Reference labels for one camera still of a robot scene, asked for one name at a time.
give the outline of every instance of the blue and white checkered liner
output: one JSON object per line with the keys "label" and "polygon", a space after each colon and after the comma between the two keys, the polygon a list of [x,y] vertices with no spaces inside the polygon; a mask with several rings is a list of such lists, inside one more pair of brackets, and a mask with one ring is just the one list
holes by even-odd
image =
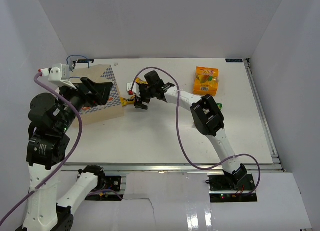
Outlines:
{"label": "blue and white checkered liner", "polygon": [[114,85],[113,85],[111,92],[110,92],[109,101],[104,106],[99,105],[97,107],[93,107],[88,110],[81,110],[81,112],[80,112],[81,115],[94,113],[96,111],[105,110],[105,109],[111,108],[111,107],[121,106],[120,93],[117,90],[117,81],[116,81],[116,77],[115,77],[115,74],[114,74],[111,66],[106,69],[106,71],[103,73],[103,75],[101,75],[101,77],[114,82]]}

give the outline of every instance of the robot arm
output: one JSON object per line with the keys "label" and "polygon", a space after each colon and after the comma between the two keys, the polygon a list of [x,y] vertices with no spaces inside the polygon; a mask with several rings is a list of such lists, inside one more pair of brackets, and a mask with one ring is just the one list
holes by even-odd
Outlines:
{"label": "robot arm", "polygon": [[[236,155],[226,135],[224,116],[211,95],[201,97],[179,91],[172,83],[165,84],[156,71],[151,71],[144,77],[148,84],[135,83],[132,89],[136,93],[135,108],[147,110],[148,107],[143,103],[150,103],[152,98],[177,104],[178,92],[180,92],[179,106],[191,111],[197,130],[209,139],[219,159],[222,161]],[[131,87],[132,83],[129,83],[127,90],[130,90]],[[222,168],[224,174],[235,186],[248,173],[237,157],[224,162]]]}
{"label": "robot arm", "polygon": [[[81,83],[71,83],[68,65],[56,64],[39,70],[56,84],[59,94],[80,111],[83,107],[106,105],[112,82],[94,83],[81,78]],[[40,188],[36,187],[65,159],[69,137],[66,135],[76,114],[64,102],[50,93],[37,95],[30,104],[29,143],[26,161],[29,164],[30,192],[27,214],[17,231],[67,231],[73,224],[73,214],[94,189],[105,185],[105,173],[99,166],[87,166],[80,173],[76,184],[57,201],[58,171]]]}

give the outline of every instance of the white floor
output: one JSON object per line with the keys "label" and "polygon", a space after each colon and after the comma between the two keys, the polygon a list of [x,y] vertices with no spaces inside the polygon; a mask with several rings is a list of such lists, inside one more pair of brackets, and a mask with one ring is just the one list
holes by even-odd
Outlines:
{"label": "white floor", "polygon": [[[270,148],[243,63],[226,63],[225,59],[95,59],[92,65],[111,65],[121,95],[127,97],[126,84],[145,67],[162,68],[173,75],[180,88],[192,93],[197,66],[219,69],[219,88],[215,98],[222,103],[226,134],[236,154],[255,156],[261,164],[272,163]],[[77,64],[85,68],[87,64]],[[172,82],[158,72],[165,83]],[[149,110],[124,107],[125,116],[86,125],[79,146],[68,163],[117,164],[187,164],[178,144],[175,106],[152,99]],[[183,145],[194,163],[213,164],[220,160],[210,142],[192,128],[191,113],[180,109],[180,132]],[[78,134],[71,128],[71,149]],[[252,164],[250,158],[243,158]]]}

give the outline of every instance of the brown paper bag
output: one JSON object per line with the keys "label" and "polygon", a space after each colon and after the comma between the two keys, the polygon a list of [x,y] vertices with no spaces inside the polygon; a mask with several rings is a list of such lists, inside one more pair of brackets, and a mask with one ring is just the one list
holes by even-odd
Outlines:
{"label": "brown paper bag", "polygon": [[[99,105],[97,107],[84,107],[80,114],[83,125],[89,125],[96,122],[119,118],[125,115],[124,109],[121,105],[120,92],[114,72],[110,65],[95,65],[90,68],[74,69],[70,74],[70,81],[74,84],[81,83],[79,78],[88,77],[95,83],[105,83],[112,81],[113,87],[110,92],[110,97],[106,105]],[[79,127],[78,122],[73,122],[73,127]]]}

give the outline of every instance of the white panel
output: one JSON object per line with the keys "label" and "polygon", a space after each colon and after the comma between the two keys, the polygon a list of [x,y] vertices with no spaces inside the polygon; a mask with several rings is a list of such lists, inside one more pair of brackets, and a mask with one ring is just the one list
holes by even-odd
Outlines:
{"label": "white panel", "polygon": [[[0,0],[0,219],[28,193],[26,162],[30,102],[44,90],[38,69],[64,62],[66,51],[38,0]],[[22,224],[25,205],[1,230]]]}
{"label": "white panel", "polygon": [[252,57],[254,80],[284,167],[320,230],[320,0],[283,0]]}
{"label": "white panel", "polygon": [[[75,172],[64,173],[61,176],[62,185],[60,187],[65,190],[74,184],[77,174]],[[193,205],[194,210],[199,211],[199,208],[202,208],[202,212],[204,211],[201,201],[205,194],[198,192],[201,188],[199,180],[203,180],[201,174],[196,174],[199,175],[199,180],[190,179],[187,187],[183,186],[182,182],[170,183],[168,181],[164,183],[161,178],[150,178],[151,176],[154,177],[154,174],[151,173],[144,173],[144,175],[145,178],[143,178],[143,174],[138,173],[130,184],[127,183],[128,191],[135,191],[135,197],[132,198],[138,200],[123,200],[121,202],[84,201],[75,213],[73,229],[77,231],[167,230],[159,229],[159,227],[164,226],[165,220],[167,220],[169,229],[175,227],[177,231],[188,230],[187,216],[182,219],[182,212],[177,213],[176,211],[177,209],[186,209],[190,205]],[[188,194],[193,194],[190,202],[181,202]],[[258,202],[211,203],[212,230],[299,231],[300,229],[311,228],[292,173],[263,173],[257,195]],[[171,200],[170,203],[175,204],[175,206],[172,208],[168,206],[165,209],[158,205],[161,201],[165,203],[167,200]]]}
{"label": "white panel", "polygon": [[68,54],[250,57],[281,0],[40,0]]}
{"label": "white panel", "polygon": [[[196,67],[219,69],[219,88],[214,97],[222,103],[225,132],[236,154],[247,153],[260,163],[272,163],[271,153],[243,63],[226,63],[225,59],[145,58],[96,59],[95,65],[109,64],[121,94],[127,83],[143,68],[154,66],[168,71],[180,89],[192,93]],[[86,64],[77,67],[85,68]],[[173,82],[158,72],[165,83]],[[177,139],[176,106],[152,99],[148,110],[124,107],[124,117],[86,125],[78,148],[69,163],[126,163],[126,164],[187,164]],[[193,126],[190,111],[179,110],[179,127],[183,145],[190,159],[197,164],[216,164],[219,158],[210,141]],[[71,128],[71,149],[78,129]],[[241,157],[244,164],[255,163]]]}

